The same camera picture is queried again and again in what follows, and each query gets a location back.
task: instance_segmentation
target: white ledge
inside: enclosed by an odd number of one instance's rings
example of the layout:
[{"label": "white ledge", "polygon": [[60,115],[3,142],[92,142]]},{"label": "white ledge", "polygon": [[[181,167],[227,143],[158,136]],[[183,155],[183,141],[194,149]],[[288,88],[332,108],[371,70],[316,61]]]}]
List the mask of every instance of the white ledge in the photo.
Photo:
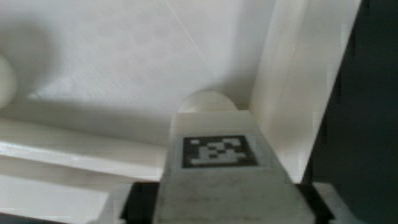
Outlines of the white ledge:
[{"label": "white ledge", "polygon": [[0,155],[158,181],[167,149],[0,118]]}]

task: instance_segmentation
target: rounded white knob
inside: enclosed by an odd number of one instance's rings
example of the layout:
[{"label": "rounded white knob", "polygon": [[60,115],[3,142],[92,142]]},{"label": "rounded white knob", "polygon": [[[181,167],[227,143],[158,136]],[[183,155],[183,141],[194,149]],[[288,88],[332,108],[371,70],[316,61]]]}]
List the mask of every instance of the rounded white knob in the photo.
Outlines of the rounded white knob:
[{"label": "rounded white knob", "polygon": [[16,75],[5,58],[0,55],[0,108],[3,108],[16,95]]},{"label": "rounded white knob", "polygon": [[179,113],[236,111],[238,108],[226,95],[215,91],[197,92],[183,102]]}]

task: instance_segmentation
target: qr-like marker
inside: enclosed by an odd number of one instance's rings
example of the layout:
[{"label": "qr-like marker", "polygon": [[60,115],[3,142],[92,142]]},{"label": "qr-like marker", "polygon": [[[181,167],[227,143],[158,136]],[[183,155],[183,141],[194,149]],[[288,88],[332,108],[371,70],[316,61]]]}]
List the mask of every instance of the qr-like marker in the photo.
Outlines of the qr-like marker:
[{"label": "qr-like marker", "polygon": [[245,136],[190,137],[183,141],[183,168],[256,166]]}]

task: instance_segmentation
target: white plastic part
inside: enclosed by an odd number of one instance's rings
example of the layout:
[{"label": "white plastic part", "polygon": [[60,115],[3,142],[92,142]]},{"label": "white plastic part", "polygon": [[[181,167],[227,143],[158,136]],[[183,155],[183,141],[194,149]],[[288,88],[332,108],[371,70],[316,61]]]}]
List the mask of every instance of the white plastic part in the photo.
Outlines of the white plastic part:
[{"label": "white plastic part", "polygon": [[156,145],[0,118],[0,156],[158,181],[165,154]]},{"label": "white plastic part", "polygon": [[275,3],[250,112],[295,182],[304,176],[359,3]]},{"label": "white plastic part", "polygon": [[133,181],[0,156],[0,213],[60,223],[114,224],[105,221],[121,215]]},{"label": "white plastic part", "polygon": [[0,55],[0,109],[7,106],[16,95],[16,75],[9,62]]},{"label": "white plastic part", "polygon": [[236,106],[231,99],[215,91],[195,93],[183,102],[179,113],[234,111]]},{"label": "white plastic part", "polygon": [[[234,142],[234,146],[226,146],[226,142]],[[226,154],[211,152],[211,161],[199,158],[210,145],[218,150],[227,147]],[[229,160],[226,166],[211,166],[234,157],[236,149],[240,158],[252,152],[256,162],[242,165],[240,160]],[[202,167],[192,160],[204,162]],[[314,223],[249,111],[176,114],[158,201],[155,224]]]}]

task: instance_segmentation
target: dark background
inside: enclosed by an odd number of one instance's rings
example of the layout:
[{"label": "dark background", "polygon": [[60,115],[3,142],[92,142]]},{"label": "dark background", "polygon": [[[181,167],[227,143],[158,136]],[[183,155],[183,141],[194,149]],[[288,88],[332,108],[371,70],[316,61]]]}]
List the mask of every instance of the dark background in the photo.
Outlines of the dark background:
[{"label": "dark background", "polygon": [[[307,179],[368,224],[398,223],[398,1],[362,0]],[[3,224],[39,224],[0,215]]]}]

